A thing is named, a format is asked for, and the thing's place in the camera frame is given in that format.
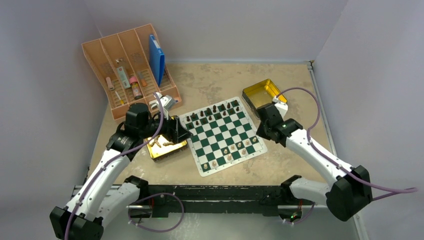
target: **gray wall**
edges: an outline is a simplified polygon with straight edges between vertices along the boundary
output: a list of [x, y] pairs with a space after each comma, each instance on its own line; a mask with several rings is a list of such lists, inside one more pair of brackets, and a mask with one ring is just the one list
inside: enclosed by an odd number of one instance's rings
[[0, 239], [53, 239], [49, 214], [89, 165], [106, 97], [82, 53], [83, 0], [0, 1]]
[[85, 0], [103, 36], [153, 23], [167, 60], [309, 61], [347, 0]]
[[[424, 184], [423, 13], [421, 0], [349, 0], [314, 66], [338, 155], [386, 187]], [[423, 202], [420, 191], [367, 206], [370, 239], [422, 239]]]

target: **small bottle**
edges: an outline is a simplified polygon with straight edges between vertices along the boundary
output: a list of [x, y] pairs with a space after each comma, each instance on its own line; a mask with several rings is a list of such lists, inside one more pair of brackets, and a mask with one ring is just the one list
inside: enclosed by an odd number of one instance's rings
[[143, 98], [142, 91], [140, 89], [139, 83], [137, 82], [137, 78], [135, 76], [132, 76], [129, 79], [129, 84], [131, 84], [132, 93], [134, 94], [134, 99], [141, 99]]

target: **speckled countertop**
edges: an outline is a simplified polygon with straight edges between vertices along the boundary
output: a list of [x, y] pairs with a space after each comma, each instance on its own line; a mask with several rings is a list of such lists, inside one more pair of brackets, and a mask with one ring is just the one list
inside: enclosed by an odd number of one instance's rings
[[[271, 79], [280, 90], [303, 87], [314, 92], [313, 83], [304, 64], [200, 64], [169, 63], [167, 68], [181, 94], [183, 106], [173, 109], [172, 115], [181, 115], [233, 97], [242, 98], [242, 90], [265, 79]], [[284, 94], [287, 98], [286, 118], [293, 118], [305, 128], [316, 118], [317, 107], [305, 92], [294, 90]], [[259, 120], [243, 102], [256, 126]], [[89, 175], [99, 163], [102, 152], [115, 132], [117, 124], [108, 107], [100, 128]], [[312, 137], [329, 148], [322, 120], [311, 132]], [[188, 185], [279, 185], [293, 175], [323, 182], [321, 176], [302, 158], [290, 150], [265, 141], [268, 152], [232, 167], [201, 177], [189, 149], [153, 162], [147, 150], [140, 150], [129, 166], [119, 175], [115, 184], [122, 184], [134, 175], [150, 184]]]

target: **chessboard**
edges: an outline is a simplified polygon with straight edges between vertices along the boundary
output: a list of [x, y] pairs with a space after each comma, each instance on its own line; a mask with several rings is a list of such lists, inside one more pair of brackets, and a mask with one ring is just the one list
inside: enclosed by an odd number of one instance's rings
[[202, 177], [268, 150], [238, 97], [187, 112], [179, 119], [193, 133], [188, 146]]

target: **purple cable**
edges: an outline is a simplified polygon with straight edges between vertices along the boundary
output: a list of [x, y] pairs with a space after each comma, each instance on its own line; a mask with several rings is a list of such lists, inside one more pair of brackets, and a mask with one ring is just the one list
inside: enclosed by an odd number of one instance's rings
[[[307, 136], [307, 140], [308, 140], [308, 142], [310, 143], [310, 145], [312, 146], [312, 148], [319, 154], [319, 155], [321, 155], [323, 158], [325, 158], [325, 159], [327, 159], [330, 163], [332, 163], [333, 165], [335, 165], [335, 166], [338, 166], [339, 164], [336, 162], [336, 161], [334, 161], [333, 159], [331, 159], [330, 157], [328, 157], [327, 155], [325, 155], [323, 152], [321, 152], [315, 145], [314, 145], [314, 143], [311, 141], [311, 129], [312, 128], [314, 128], [317, 124], [318, 124], [318, 121], [320, 120], [320, 114], [321, 114], [321, 106], [320, 106], [320, 104], [318, 103], [318, 100], [317, 100], [317, 98], [315, 97], [315, 95], [311, 92], [311, 91], [309, 91], [308, 89], [305, 89], [305, 88], [303, 88], [303, 87], [291, 87], [291, 88], [288, 88], [288, 89], [286, 89], [286, 90], [284, 90], [284, 91], [282, 91], [282, 92], [280, 92], [276, 97], [278, 98], [280, 95], [282, 95], [283, 93], [285, 93], [285, 92], [288, 92], [288, 91], [290, 91], [290, 90], [302, 90], [302, 91], [305, 91], [305, 92], [307, 92], [309, 95], [311, 95], [312, 96], [312, 98], [315, 100], [315, 103], [316, 103], [316, 106], [318, 107], [318, 114], [317, 114], [317, 116], [316, 116], [316, 120], [315, 120], [315, 122], [312, 124], [312, 126], [310, 126], [307, 130], [306, 130], [306, 136]], [[362, 179], [360, 179], [360, 178], [358, 178], [357, 176], [355, 176], [353, 173], [351, 173], [350, 171], [348, 171], [346, 168], [344, 168], [344, 167], [342, 167], [342, 166], [340, 166], [340, 169], [343, 171], [343, 172], [345, 172], [347, 175], [349, 175], [351, 178], [353, 178], [353, 179], [355, 179], [356, 181], [358, 181], [358, 182], [360, 182], [361, 184], [364, 184], [364, 185], [366, 185], [366, 186], [369, 186], [369, 187], [372, 187], [372, 188], [375, 188], [375, 189], [379, 189], [379, 190], [383, 190], [383, 191], [386, 191], [386, 192], [391, 192], [391, 193], [388, 193], [388, 194], [384, 194], [384, 195], [381, 195], [381, 196], [378, 196], [378, 197], [375, 197], [375, 198], [373, 198], [373, 201], [376, 201], [376, 200], [380, 200], [380, 199], [383, 199], [383, 198], [387, 198], [387, 197], [390, 197], [390, 196], [393, 196], [393, 195], [397, 195], [397, 194], [410, 194], [410, 193], [415, 193], [415, 192], [417, 192], [418, 191], [418, 189], [416, 188], [416, 187], [411, 187], [411, 188], [406, 188], [406, 189], [395, 189], [395, 188], [389, 188], [389, 187], [384, 187], [384, 186], [379, 186], [379, 185], [376, 185], [376, 184], [373, 184], [373, 183], [370, 183], [370, 182], [367, 182], [367, 181], [365, 181], [365, 180], [362, 180]]]
[[[109, 164], [111, 164], [113, 161], [115, 161], [117, 158], [125, 156], [127, 154], [130, 154], [134, 151], [137, 151], [141, 148], [143, 148], [144, 146], [146, 146], [152, 139], [154, 139], [159, 132], [161, 131], [162, 128], [162, 124], [164, 123], [164, 109], [162, 107], [162, 103], [161, 103], [161, 99], [158, 97], [158, 95], [154, 92], [153, 93], [154, 97], [157, 99], [158, 101], [158, 105], [159, 105], [159, 112], [160, 112], [160, 121], [159, 121], [159, 126], [157, 127], [156, 132], [153, 134], [153, 136], [150, 138], [149, 141], [143, 142], [141, 145], [136, 146], [128, 151], [124, 151], [121, 152], [120, 154], [112, 157], [111, 159], [109, 159], [103, 166], [104, 168], [106, 168]], [[91, 181], [87, 184], [87, 187], [84, 189], [84, 191], [81, 193], [81, 196], [79, 197], [78, 201], [82, 202], [84, 197], [87, 195], [87, 192], [90, 190], [90, 188], [92, 187], [93, 183], [96, 181], [96, 179], [100, 176], [100, 174], [103, 172], [104, 170], [99, 170], [98, 172], [95, 173], [95, 175], [93, 176], [93, 178], [91, 179]], [[69, 240], [69, 230], [71, 229], [71, 222], [72, 219], [74, 218], [75, 214], [78, 211], [78, 208], [80, 207], [79, 204], [76, 204], [75, 207], [73, 208], [73, 211], [71, 212], [70, 216], [69, 216], [69, 220], [67, 221], [66, 224], [66, 230], [65, 230], [65, 236], [64, 236], [64, 240]]]
[[165, 229], [165, 230], [156, 230], [156, 229], [152, 229], [152, 228], [148, 228], [148, 227], [142, 226], [142, 225], [136, 223], [135, 221], [133, 221], [131, 219], [130, 210], [128, 210], [129, 223], [131, 223], [131, 224], [133, 224], [133, 225], [135, 225], [135, 226], [137, 226], [137, 227], [139, 227], [141, 229], [144, 229], [144, 230], [147, 230], [147, 231], [150, 231], [150, 232], [154, 232], [154, 233], [166, 233], [166, 232], [172, 231], [176, 227], [178, 227], [178, 225], [180, 225], [180, 223], [183, 221], [183, 217], [184, 217], [184, 205], [183, 205], [183, 202], [177, 196], [175, 196], [174, 194], [167, 193], [167, 192], [156, 193], [156, 194], [150, 195], [148, 197], [142, 198], [140, 200], [137, 200], [135, 202], [135, 204], [141, 203], [141, 202], [143, 202], [145, 200], [152, 199], [152, 198], [157, 197], [157, 196], [160, 196], [160, 195], [168, 195], [168, 196], [174, 197], [179, 202], [179, 205], [181, 205], [181, 217], [179, 218], [179, 221], [173, 227], [168, 228], [168, 229]]

